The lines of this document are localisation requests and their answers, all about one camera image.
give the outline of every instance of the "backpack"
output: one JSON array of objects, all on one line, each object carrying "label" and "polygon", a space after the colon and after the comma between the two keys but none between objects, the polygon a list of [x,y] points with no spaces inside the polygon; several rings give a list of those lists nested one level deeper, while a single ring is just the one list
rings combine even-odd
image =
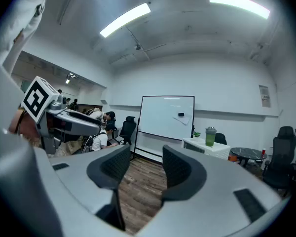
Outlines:
[{"label": "backpack", "polygon": [[85,137],[82,143],[81,148],[83,147],[83,150],[81,151],[81,153],[88,153],[92,151],[92,144],[93,144],[93,140],[98,137],[101,134],[106,134],[104,132],[100,132],[97,135],[93,135],[93,136],[89,136],[89,137]]}]

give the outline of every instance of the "black vent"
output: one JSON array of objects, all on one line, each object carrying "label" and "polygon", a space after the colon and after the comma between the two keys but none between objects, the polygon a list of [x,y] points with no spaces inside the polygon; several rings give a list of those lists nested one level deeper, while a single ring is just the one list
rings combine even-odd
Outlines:
[{"label": "black vent", "polygon": [[57,165],[53,165],[53,169],[55,171],[57,171],[59,169],[62,169],[62,168],[67,168],[67,167],[69,167],[69,165],[66,164],[66,163],[60,163],[60,164],[57,164]]},{"label": "black vent", "polygon": [[234,194],[251,222],[254,222],[266,212],[248,189],[236,191]]}]

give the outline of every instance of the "bottle lid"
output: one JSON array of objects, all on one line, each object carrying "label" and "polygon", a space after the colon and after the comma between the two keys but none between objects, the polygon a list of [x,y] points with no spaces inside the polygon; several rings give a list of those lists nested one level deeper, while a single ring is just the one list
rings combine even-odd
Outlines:
[{"label": "bottle lid", "polygon": [[216,129],[213,126],[209,126],[205,129],[207,134],[216,134]]}]

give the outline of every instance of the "white ceiling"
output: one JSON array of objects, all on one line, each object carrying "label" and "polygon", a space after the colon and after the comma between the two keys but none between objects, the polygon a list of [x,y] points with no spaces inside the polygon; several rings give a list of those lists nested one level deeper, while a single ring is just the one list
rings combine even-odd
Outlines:
[{"label": "white ceiling", "polygon": [[[240,56],[267,65],[280,37],[281,17],[274,0],[253,1],[271,11],[267,20],[209,0],[47,0],[42,23],[60,25],[64,38],[70,38],[68,32],[79,35],[114,68],[184,53]],[[107,38],[99,34],[144,2],[150,2],[151,13]],[[135,50],[136,44],[142,49]]]}]

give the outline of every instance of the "fluorescent light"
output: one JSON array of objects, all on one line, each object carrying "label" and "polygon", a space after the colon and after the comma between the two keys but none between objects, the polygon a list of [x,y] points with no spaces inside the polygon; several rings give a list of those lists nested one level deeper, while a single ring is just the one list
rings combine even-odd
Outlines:
[{"label": "fluorescent light", "polygon": [[263,6],[250,0],[209,0],[209,2],[223,3],[251,11],[265,19],[268,18],[270,11]]},{"label": "fluorescent light", "polygon": [[112,23],[110,23],[102,31],[100,31],[100,34],[106,38],[112,32],[116,31],[118,28],[134,20],[135,18],[143,16],[149,12],[150,12],[150,9],[148,5],[146,3],[143,3],[131,9],[130,11],[127,11],[125,14],[121,15],[120,17],[116,18]]}]

